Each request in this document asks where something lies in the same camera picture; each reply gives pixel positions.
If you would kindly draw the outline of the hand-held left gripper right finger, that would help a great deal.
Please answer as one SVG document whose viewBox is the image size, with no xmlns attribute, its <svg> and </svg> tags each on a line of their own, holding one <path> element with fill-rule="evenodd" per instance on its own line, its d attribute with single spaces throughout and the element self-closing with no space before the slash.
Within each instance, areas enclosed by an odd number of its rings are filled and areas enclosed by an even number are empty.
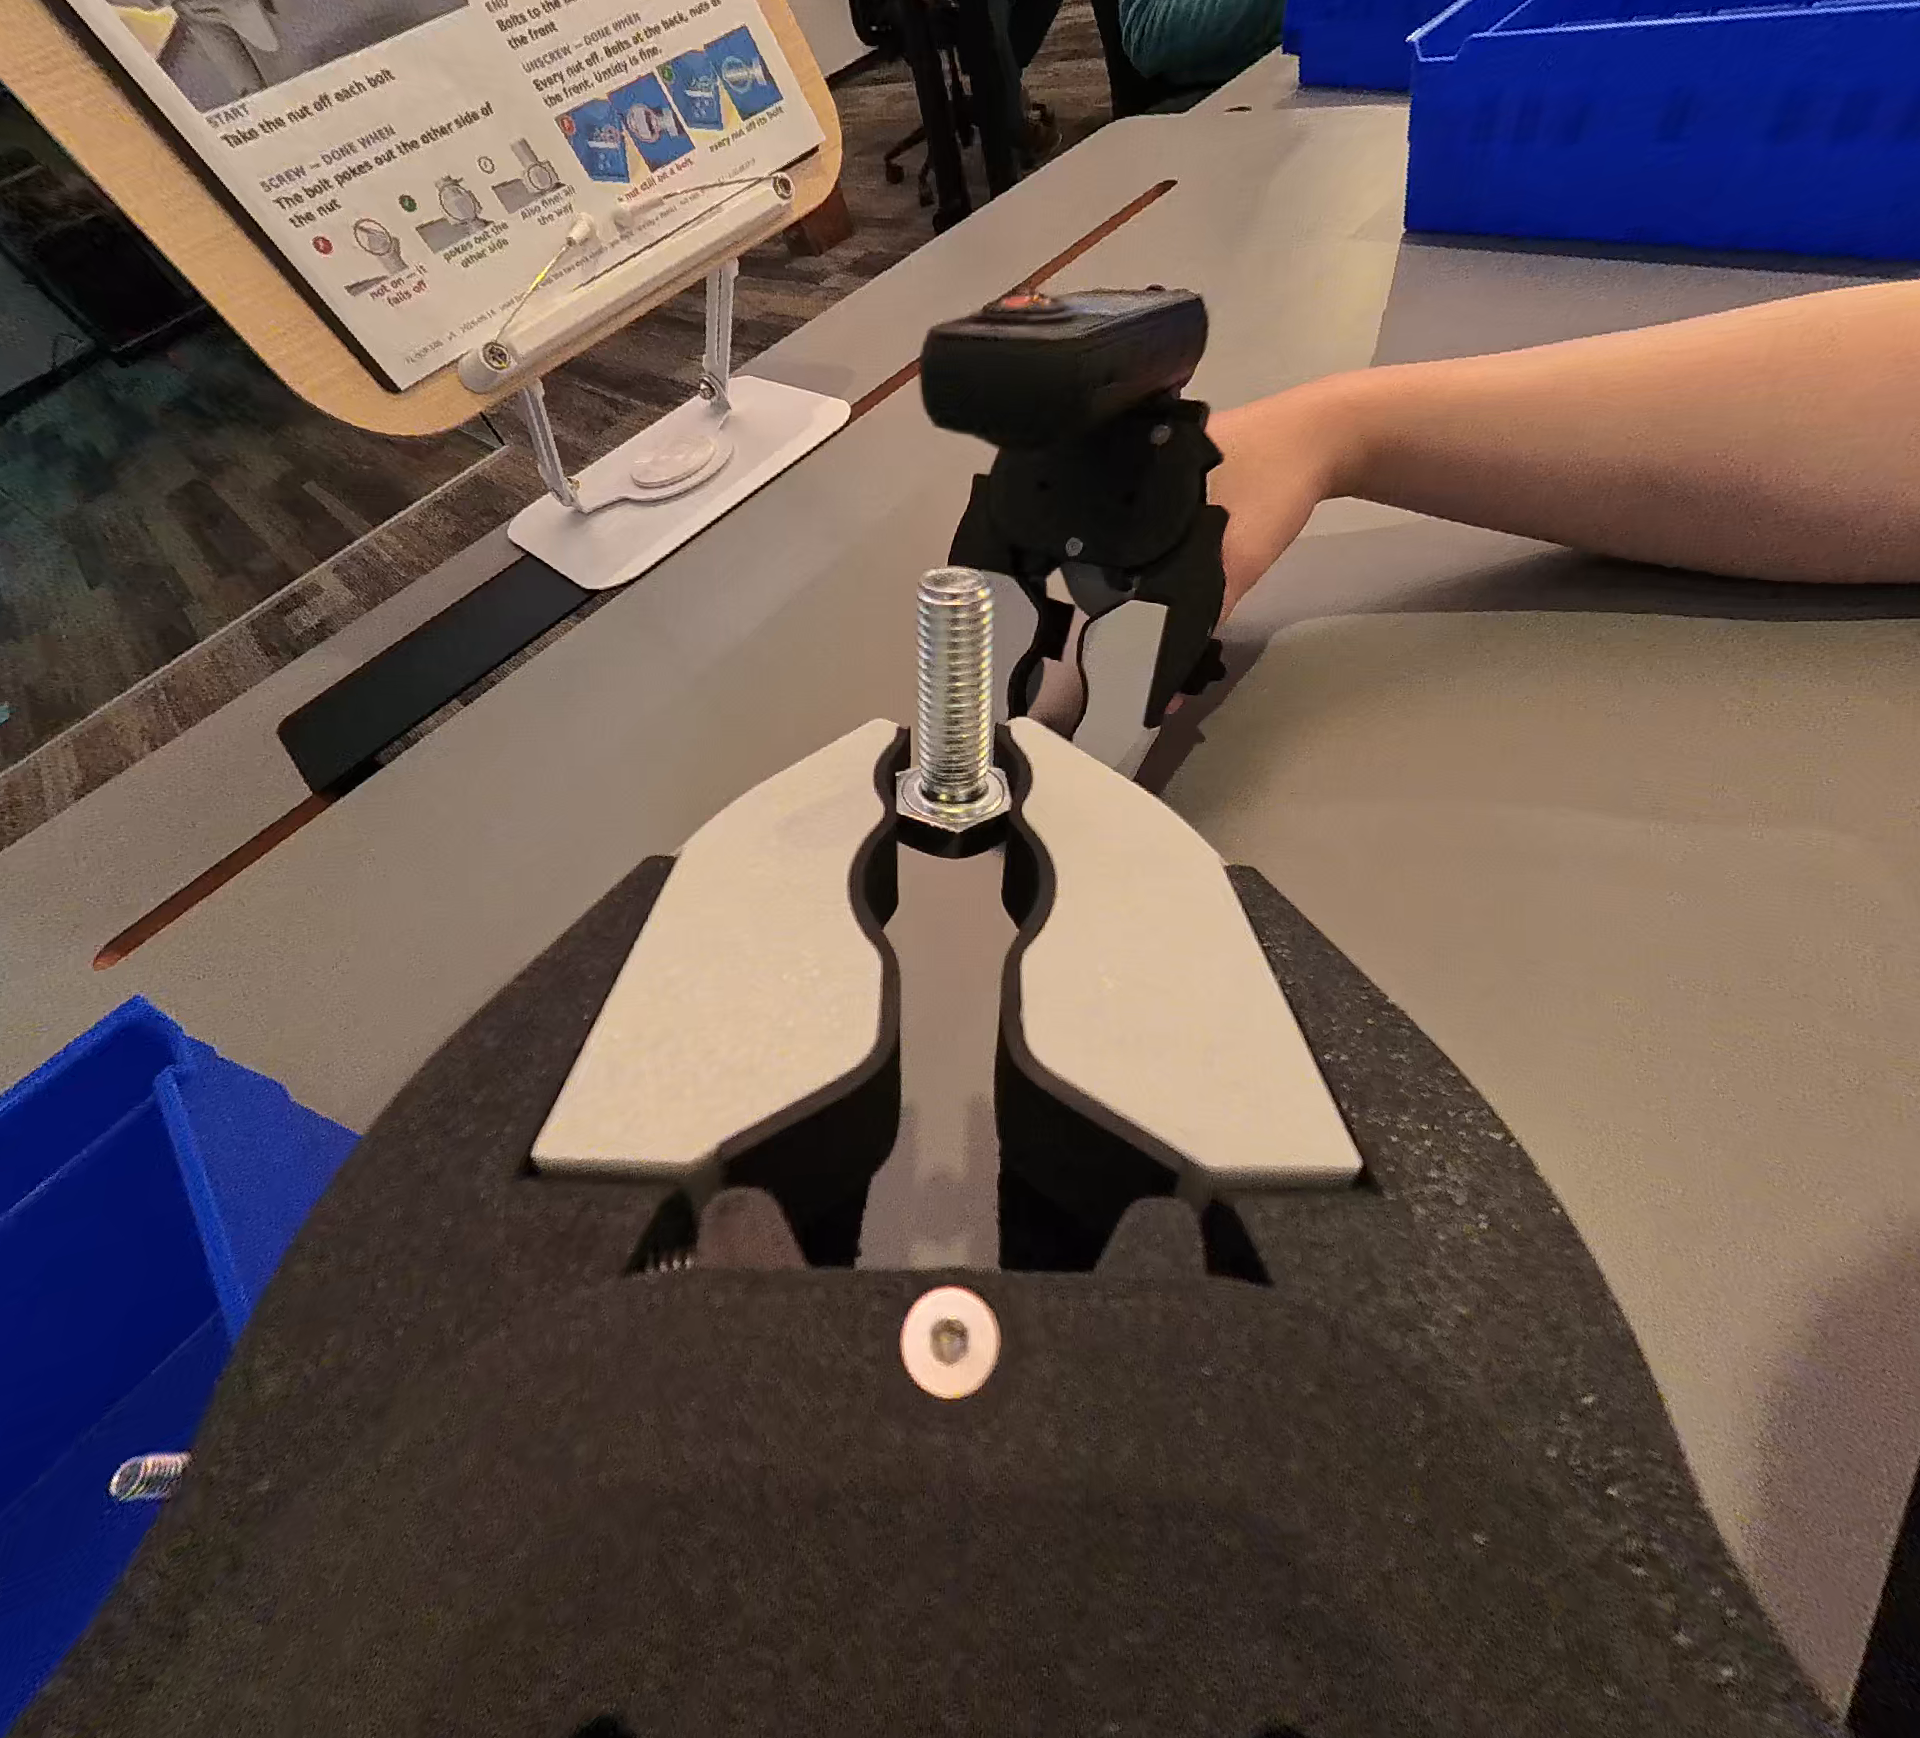
<svg viewBox="0 0 1920 1738">
<path fill-rule="evenodd" d="M 1015 1071 L 1184 1196 L 1356 1184 L 1362 1152 L 1213 843 L 1040 721 L 1000 748 Z"/>
</svg>

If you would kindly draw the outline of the white page holder bar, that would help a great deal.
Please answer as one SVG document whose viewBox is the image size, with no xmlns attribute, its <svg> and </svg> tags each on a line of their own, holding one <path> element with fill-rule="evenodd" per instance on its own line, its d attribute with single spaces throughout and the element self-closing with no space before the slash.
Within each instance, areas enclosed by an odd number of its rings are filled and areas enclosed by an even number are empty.
<svg viewBox="0 0 1920 1738">
<path fill-rule="evenodd" d="M 792 214 L 788 169 L 674 183 L 574 219 L 527 290 L 456 360 L 464 390 L 493 395 L 552 353 L 598 339 L 632 307 L 684 284 L 715 253 L 737 256 Z"/>
</svg>

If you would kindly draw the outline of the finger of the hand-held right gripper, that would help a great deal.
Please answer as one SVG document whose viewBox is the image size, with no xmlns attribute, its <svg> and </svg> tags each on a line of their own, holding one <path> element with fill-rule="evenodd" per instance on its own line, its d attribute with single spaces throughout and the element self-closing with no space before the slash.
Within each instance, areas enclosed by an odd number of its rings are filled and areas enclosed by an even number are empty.
<svg viewBox="0 0 1920 1738">
<path fill-rule="evenodd" d="M 1168 608 L 1156 599 L 1124 599 L 1078 629 L 1075 666 L 1080 712 L 1068 729 L 1083 754 L 1117 776 L 1138 781 L 1161 726 L 1148 719 L 1161 666 Z"/>
<path fill-rule="evenodd" d="M 1066 669 L 1080 614 L 1057 579 L 1058 571 L 1036 582 L 1005 578 L 1006 719 L 1035 716 L 1048 680 Z"/>
</svg>

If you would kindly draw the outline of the black metal stand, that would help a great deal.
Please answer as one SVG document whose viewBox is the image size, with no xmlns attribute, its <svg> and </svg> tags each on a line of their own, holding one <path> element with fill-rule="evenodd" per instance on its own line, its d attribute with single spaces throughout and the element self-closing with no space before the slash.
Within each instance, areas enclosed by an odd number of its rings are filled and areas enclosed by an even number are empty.
<svg viewBox="0 0 1920 1738">
<path fill-rule="evenodd" d="M 987 195 L 1020 175 L 1012 142 L 1015 92 L 1005 84 L 989 0 L 888 0 L 914 84 L 931 169 L 931 223 L 945 233 L 974 210 L 968 160 Z"/>
</svg>

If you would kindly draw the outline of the white stand base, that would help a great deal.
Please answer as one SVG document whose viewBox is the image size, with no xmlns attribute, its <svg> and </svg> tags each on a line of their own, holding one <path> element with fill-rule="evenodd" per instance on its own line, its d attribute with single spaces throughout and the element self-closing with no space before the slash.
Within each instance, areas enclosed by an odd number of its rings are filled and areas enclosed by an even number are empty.
<svg viewBox="0 0 1920 1738">
<path fill-rule="evenodd" d="M 636 582 L 757 495 L 853 420 L 839 395 L 733 370 L 739 260 L 705 282 L 705 347 L 691 401 L 571 472 L 546 404 L 519 395 L 543 495 L 507 526 L 508 544 L 584 592 Z"/>
</svg>

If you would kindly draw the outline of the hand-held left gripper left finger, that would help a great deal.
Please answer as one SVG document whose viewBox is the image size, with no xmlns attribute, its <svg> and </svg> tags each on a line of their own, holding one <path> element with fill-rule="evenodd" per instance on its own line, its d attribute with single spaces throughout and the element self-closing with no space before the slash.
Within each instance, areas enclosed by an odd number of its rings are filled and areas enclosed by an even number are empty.
<svg viewBox="0 0 1920 1738">
<path fill-rule="evenodd" d="M 687 838 L 534 1138 L 537 1173 L 708 1192 L 888 1063 L 901 1000 L 862 878 L 903 741 L 865 721 Z"/>
</svg>

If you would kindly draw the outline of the printed instruction sheet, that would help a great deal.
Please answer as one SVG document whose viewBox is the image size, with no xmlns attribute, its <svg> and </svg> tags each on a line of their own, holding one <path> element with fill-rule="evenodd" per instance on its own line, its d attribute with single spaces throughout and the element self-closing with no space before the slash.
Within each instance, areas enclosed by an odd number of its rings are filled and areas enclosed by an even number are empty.
<svg viewBox="0 0 1920 1738">
<path fill-rule="evenodd" d="M 67 2 L 396 388 L 576 219 L 823 140 L 757 0 Z"/>
</svg>

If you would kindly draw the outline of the person's right hand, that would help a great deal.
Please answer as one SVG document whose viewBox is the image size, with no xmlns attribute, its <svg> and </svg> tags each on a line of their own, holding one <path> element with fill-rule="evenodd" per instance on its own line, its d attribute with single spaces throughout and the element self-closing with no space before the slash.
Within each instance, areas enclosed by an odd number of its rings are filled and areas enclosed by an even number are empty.
<svg viewBox="0 0 1920 1738">
<path fill-rule="evenodd" d="M 1227 621 L 1302 535 L 1320 503 L 1350 495 L 1365 479 L 1367 443 L 1345 377 L 1216 409 L 1209 435 L 1219 453 L 1209 495 L 1227 516 L 1221 538 L 1221 618 Z"/>
</svg>

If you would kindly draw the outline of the person's right forearm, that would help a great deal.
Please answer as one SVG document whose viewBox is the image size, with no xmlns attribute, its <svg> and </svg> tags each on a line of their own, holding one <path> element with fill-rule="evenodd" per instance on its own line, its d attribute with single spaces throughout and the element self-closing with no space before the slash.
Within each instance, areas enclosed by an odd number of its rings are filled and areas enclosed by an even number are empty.
<svg viewBox="0 0 1920 1738">
<path fill-rule="evenodd" d="M 1320 495 L 1632 564 L 1918 573 L 1914 280 L 1359 371 L 1292 443 Z"/>
</svg>

